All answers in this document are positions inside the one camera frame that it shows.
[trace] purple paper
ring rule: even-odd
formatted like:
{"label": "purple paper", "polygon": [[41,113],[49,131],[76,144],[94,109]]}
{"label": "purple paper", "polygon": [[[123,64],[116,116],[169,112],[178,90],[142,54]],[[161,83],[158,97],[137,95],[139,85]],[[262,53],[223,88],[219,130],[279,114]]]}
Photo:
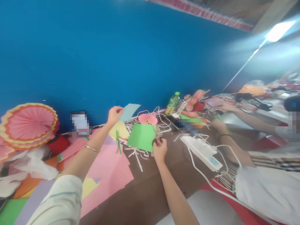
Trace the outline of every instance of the purple paper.
{"label": "purple paper", "polygon": [[101,180],[101,178],[93,178],[94,182],[97,184]]}
{"label": "purple paper", "polygon": [[117,142],[108,135],[106,136],[106,139],[103,144],[112,145],[112,144],[117,144]]}
{"label": "purple paper", "polygon": [[27,224],[35,210],[50,191],[55,180],[41,181],[26,202],[14,225]]}

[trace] scissors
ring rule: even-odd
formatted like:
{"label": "scissors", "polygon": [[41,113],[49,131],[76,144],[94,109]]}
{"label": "scissors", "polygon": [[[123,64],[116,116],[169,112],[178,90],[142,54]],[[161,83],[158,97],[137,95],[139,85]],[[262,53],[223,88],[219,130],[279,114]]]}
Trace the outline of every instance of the scissors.
{"label": "scissors", "polygon": [[154,130],[154,132],[155,132],[155,138],[154,138],[153,141],[152,141],[152,146],[153,146],[154,142],[156,143],[157,146],[160,146],[161,143],[163,142],[163,141],[162,141],[162,137],[159,136],[159,133],[158,133],[158,131],[157,131],[157,127],[156,127],[156,126],[152,126],[152,128],[153,128],[153,130]]}

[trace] bracelet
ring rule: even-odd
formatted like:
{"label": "bracelet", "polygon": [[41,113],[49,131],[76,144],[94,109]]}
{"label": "bracelet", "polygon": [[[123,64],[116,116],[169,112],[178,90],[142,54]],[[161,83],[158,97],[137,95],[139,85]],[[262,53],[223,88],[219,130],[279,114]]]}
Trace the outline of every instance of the bracelet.
{"label": "bracelet", "polygon": [[225,136],[225,135],[228,135],[229,137],[231,137],[230,134],[221,134],[218,139],[220,139],[220,137]]}
{"label": "bracelet", "polygon": [[93,148],[89,147],[87,144],[85,144],[85,145],[84,145],[84,147],[85,147],[85,148],[89,148],[89,149],[93,150],[94,152],[97,152],[97,153],[99,153],[97,150],[95,150],[95,149],[93,149]]}

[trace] hand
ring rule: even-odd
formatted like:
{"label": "hand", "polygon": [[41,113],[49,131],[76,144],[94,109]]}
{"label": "hand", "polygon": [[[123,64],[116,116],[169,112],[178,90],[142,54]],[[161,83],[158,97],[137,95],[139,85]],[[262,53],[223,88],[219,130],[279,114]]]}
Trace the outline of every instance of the hand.
{"label": "hand", "polygon": [[215,108],[223,110],[223,111],[228,111],[228,112],[237,112],[239,111],[237,108],[235,108],[232,105],[229,105],[228,103],[221,103],[215,106]]}
{"label": "hand", "polygon": [[165,156],[167,153],[167,140],[162,138],[162,143],[160,143],[160,146],[157,146],[154,142],[153,153],[157,164],[165,163]]}
{"label": "hand", "polygon": [[212,121],[212,126],[214,128],[216,128],[216,130],[220,133],[220,134],[227,134],[227,128],[226,128],[226,124],[224,122],[222,122],[221,120],[215,119]]}
{"label": "hand", "polygon": [[119,106],[112,107],[108,112],[107,123],[114,126],[120,120],[123,112],[124,110],[122,107]]}

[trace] plastic bottle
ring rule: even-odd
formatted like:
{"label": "plastic bottle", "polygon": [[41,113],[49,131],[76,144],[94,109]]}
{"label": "plastic bottle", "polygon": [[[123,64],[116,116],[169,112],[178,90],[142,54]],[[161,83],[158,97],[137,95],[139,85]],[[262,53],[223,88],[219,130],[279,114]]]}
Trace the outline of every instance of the plastic bottle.
{"label": "plastic bottle", "polygon": [[177,106],[177,103],[179,101],[179,94],[180,94],[179,92],[175,92],[175,95],[173,95],[171,97],[171,99],[169,101],[169,104],[168,104],[168,107],[167,107],[166,112],[165,112],[165,114],[167,116],[172,115],[175,107]]}

